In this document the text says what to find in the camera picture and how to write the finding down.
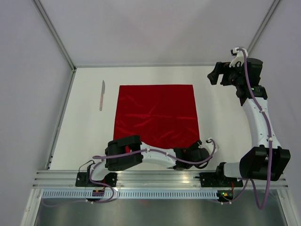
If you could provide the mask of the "red cloth napkin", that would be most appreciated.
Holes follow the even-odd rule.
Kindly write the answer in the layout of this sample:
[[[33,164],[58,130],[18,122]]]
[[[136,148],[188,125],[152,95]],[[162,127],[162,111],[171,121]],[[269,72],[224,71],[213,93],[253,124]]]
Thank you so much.
[[[113,138],[131,135],[164,149],[188,147],[199,140],[193,86],[120,86]]]

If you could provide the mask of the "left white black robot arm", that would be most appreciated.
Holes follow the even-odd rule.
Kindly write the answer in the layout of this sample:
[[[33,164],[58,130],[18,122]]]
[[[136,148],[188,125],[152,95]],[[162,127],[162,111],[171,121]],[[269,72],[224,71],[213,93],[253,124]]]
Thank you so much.
[[[104,156],[93,156],[94,163],[86,176],[91,186],[107,184],[105,177],[111,172],[130,169],[143,163],[155,164],[172,170],[188,170],[191,167],[205,168],[212,159],[217,145],[211,138],[203,144],[197,140],[186,148],[163,149],[153,147],[133,135],[112,140],[104,151]]]

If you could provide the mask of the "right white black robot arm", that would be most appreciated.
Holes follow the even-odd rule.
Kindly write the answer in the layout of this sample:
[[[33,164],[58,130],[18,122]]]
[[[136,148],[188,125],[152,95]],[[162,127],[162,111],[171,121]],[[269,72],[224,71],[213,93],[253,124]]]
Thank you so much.
[[[290,161],[290,151],[281,147],[270,123],[268,95],[259,84],[262,64],[255,58],[234,67],[229,62],[217,62],[207,76],[212,85],[222,75],[221,85],[236,87],[251,132],[251,150],[239,162],[222,162],[217,167],[214,179],[220,186],[227,185],[232,178],[278,181]]]

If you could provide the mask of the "pink plastic knife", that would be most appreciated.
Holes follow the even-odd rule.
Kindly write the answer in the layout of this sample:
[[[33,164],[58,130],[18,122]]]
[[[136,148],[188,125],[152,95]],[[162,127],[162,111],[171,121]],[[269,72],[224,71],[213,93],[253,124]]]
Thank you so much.
[[[102,89],[101,89],[101,97],[100,97],[100,105],[99,105],[99,110],[102,111],[103,109],[103,98],[105,94],[105,81],[102,81]]]

